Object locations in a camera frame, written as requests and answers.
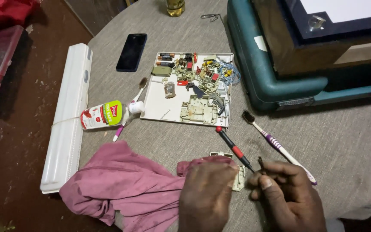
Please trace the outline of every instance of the pink cloth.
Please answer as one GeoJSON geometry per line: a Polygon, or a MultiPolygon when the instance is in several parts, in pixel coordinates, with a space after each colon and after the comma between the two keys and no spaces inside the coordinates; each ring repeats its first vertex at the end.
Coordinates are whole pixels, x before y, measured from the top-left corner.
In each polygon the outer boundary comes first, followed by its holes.
{"type": "Polygon", "coordinates": [[[134,153],[125,141],[104,144],[61,187],[59,194],[75,214],[111,225],[115,210],[124,216],[124,232],[163,232],[178,216],[178,198],[187,171],[205,162],[234,163],[224,156],[182,161],[173,176],[158,163],[134,153]]]}

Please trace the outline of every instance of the white tray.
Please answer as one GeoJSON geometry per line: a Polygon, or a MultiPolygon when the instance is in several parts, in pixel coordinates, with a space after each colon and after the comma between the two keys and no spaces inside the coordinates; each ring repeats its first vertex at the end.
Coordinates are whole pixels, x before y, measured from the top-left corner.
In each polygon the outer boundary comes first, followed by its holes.
{"type": "MultiPolygon", "coordinates": [[[[175,57],[173,58],[173,61],[161,61],[161,62],[174,62],[176,59],[179,59],[180,53],[194,53],[194,52],[169,52],[174,53],[175,57]]],[[[155,57],[155,62],[158,62],[160,60],[157,59],[160,52],[157,53],[155,57]]],[[[233,64],[233,53],[197,53],[198,59],[197,62],[194,65],[194,70],[197,69],[197,66],[201,68],[204,58],[207,56],[217,55],[222,60],[227,60],[230,63],[233,64]]],[[[229,127],[229,121],[230,121],[230,103],[231,103],[231,86],[226,86],[223,84],[222,81],[219,81],[219,88],[218,90],[224,90],[225,92],[228,91],[228,88],[230,88],[230,95],[220,95],[220,97],[224,97],[226,100],[225,104],[225,112],[223,115],[227,115],[226,118],[223,118],[223,121],[221,121],[221,116],[217,119],[217,123],[210,125],[210,124],[203,124],[202,122],[181,122],[180,121],[180,113],[181,113],[181,104],[183,102],[188,102],[190,100],[190,95],[194,95],[193,89],[189,89],[187,91],[185,86],[178,86],[177,85],[177,75],[171,74],[170,77],[168,77],[168,81],[172,81],[175,83],[175,91],[176,91],[176,97],[166,99],[165,93],[164,93],[164,85],[161,83],[153,82],[151,80],[155,81],[162,81],[164,77],[161,76],[154,76],[151,75],[150,79],[148,80],[148,88],[147,88],[147,94],[146,98],[144,100],[146,111],[143,112],[140,116],[141,119],[149,119],[149,120],[157,120],[157,121],[166,121],[166,122],[177,122],[177,123],[186,123],[186,124],[197,124],[197,125],[207,125],[207,126],[222,126],[224,128],[229,127]],[[167,113],[167,115],[164,116],[163,119],[161,117],[170,109],[170,111],[167,113]]],[[[198,81],[193,81],[195,85],[198,86],[198,81]]]]}

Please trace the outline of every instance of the gray fabric surface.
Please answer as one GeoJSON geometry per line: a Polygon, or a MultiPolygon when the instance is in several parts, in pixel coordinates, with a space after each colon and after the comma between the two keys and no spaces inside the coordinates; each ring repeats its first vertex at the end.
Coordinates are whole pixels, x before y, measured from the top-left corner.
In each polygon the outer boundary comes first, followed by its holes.
{"type": "MultiPolygon", "coordinates": [[[[117,15],[89,43],[94,56],[89,106],[115,99],[130,102],[138,92],[138,82],[144,76],[149,77],[157,52],[230,52],[221,21],[210,23],[209,19],[199,18],[212,13],[225,16],[226,5],[226,0],[187,0],[185,13],[172,18],[165,12],[163,0],[142,0],[117,15]],[[148,41],[137,72],[117,72],[116,63],[130,33],[147,33],[148,41]]],[[[265,161],[284,160],[241,118],[247,108],[250,106],[240,83],[232,92],[229,137],[255,169],[259,169],[255,162],[257,156],[265,161]]],[[[371,215],[370,102],[359,100],[255,115],[259,126],[274,135],[317,179],[316,190],[327,218],[365,219],[371,215]]],[[[108,128],[84,133],[80,167],[100,145],[112,141],[115,131],[108,128]]],[[[207,156],[213,151],[231,153],[214,128],[207,126],[134,119],[120,138],[134,151],[164,165],[173,174],[179,161],[207,156]]],[[[261,209],[249,201],[248,195],[248,189],[233,193],[225,231],[261,230],[265,221],[260,216],[261,209]]],[[[121,217],[117,214],[116,224],[123,228],[121,217]]],[[[169,229],[175,230],[176,224],[169,229]]]]}

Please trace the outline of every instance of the black phone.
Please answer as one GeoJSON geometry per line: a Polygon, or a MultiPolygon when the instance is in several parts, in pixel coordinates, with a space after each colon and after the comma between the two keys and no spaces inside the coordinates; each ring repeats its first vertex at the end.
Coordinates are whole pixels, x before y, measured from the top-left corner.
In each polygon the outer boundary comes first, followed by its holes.
{"type": "Polygon", "coordinates": [[[135,72],[147,41],[147,34],[129,34],[116,66],[117,72],[135,72]]]}

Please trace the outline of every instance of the screwdriver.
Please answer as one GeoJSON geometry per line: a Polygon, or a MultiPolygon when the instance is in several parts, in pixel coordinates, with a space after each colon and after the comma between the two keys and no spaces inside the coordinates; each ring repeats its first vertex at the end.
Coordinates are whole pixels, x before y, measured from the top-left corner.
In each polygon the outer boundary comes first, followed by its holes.
{"type": "Polygon", "coordinates": [[[223,128],[218,126],[216,127],[216,131],[218,134],[220,134],[220,137],[223,138],[225,143],[228,145],[229,148],[234,152],[234,154],[238,157],[240,162],[248,169],[250,169],[253,173],[253,167],[250,165],[250,162],[247,160],[245,155],[243,155],[243,152],[240,151],[240,149],[231,141],[231,139],[225,134],[223,131],[223,128]]]}

